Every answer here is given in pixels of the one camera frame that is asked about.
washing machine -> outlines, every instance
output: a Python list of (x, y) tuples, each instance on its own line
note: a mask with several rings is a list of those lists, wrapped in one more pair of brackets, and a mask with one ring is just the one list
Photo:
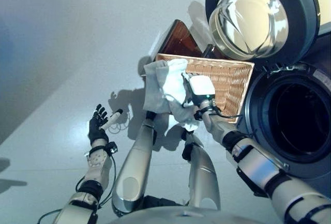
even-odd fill
[(255, 63), (238, 122), (287, 172), (331, 195), (331, 33), (318, 0), (206, 0), (213, 40)]

wicker basket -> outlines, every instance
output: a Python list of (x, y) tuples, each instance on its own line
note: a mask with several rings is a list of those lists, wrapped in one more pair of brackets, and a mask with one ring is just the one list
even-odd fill
[[(188, 61), (187, 73), (210, 77), (215, 87), (216, 105), (221, 109), (223, 115), (240, 114), (254, 63), (168, 54), (157, 54), (156, 56), (156, 60), (168, 61), (175, 58), (184, 58)], [(238, 117), (228, 119), (228, 121), (237, 123)]]

black cable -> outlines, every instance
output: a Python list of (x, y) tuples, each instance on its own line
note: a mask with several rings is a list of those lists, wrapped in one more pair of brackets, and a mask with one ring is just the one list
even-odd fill
[(214, 106), (213, 107), (214, 108), (214, 110), (215, 110), (215, 114), (210, 114), (210, 115), (218, 115), (218, 116), (220, 116), (220, 117), (223, 117), (223, 118), (227, 118), (227, 119), (233, 119), (233, 118), (237, 118), (237, 117), (241, 117), (242, 116), (242, 114), (238, 114), (238, 115), (222, 115), (221, 114), (221, 110), (220, 110), (220, 108), (219, 107), (217, 107), (217, 106)]
[(60, 209), (58, 209), (58, 210), (50, 211), (50, 212), (48, 212), (48, 213), (42, 215), (42, 216), (39, 218), (37, 224), (40, 224), (41, 220), (44, 219), (46, 216), (51, 215), (51, 214), (54, 214), (54, 213), (57, 213), (57, 212), (60, 212), (61, 210), (62, 210), (62, 208), (60, 208)]
[(102, 206), (104, 206), (112, 198), (110, 195), (113, 192), (113, 189), (114, 189), (114, 186), (115, 186), (115, 181), (116, 181), (116, 162), (115, 162), (115, 159), (113, 158), (112, 155), (110, 157), (111, 157), (111, 159), (113, 160), (113, 163), (114, 163), (114, 180), (113, 180), (113, 185), (112, 185), (112, 187), (111, 187), (108, 195), (105, 197), (105, 199), (102, 202), (100, 202), (98, 209), (102, 208)]
[(79, 179), (78, 183), (76, 184), (75, 190), (78, 192), (78, 185), (84, 180), (85, 176)]

white towel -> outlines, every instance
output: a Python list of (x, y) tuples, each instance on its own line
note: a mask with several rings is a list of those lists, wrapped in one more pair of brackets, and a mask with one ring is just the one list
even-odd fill
[(156, 61), (144, 66), (146, 72), (144, 110), (155, 113), (171, 112), (180, 126), (193, 131), (199, 125), (193, 117), (195, 107), (182, 107), (186, 97), (182, 73), (185, 73), (186, 67), (186, 59)]

humanoid robot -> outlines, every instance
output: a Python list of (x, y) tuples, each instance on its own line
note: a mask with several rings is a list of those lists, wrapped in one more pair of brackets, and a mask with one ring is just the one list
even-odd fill
[[(191, 101), (214, 140), (224, 146), (237, 173), (256, 196), (270, 198), (284, 223), (330, 223), (331, 202), (301, 180), (286, 174), (284, 165), (248, 135), (226, 121), (215, 104), (215, 89), (206, 76), (186, 79)], [(105, 124), (115, 122), (118, 110), (108, 120), (101, 105), (89, 123), (92, 149), (87, 157), (88, 172), (77, 192), (55, 218), (54, 223), (97, 222), (100, 198), (108, 186), (112, 153)], [(112, 223), (257, 223), (220, 211), (220, 194), (213, 163), (193, 132), (184, 132), (183, 158), (190, 162), (190, 200), (185, 206), (166, 199), (144, 196), (152, 148), (156, 137), (155, 113), (147, 112), (137, 139), (129, 151), (112, 191), (112, 207), (118, 216)]]

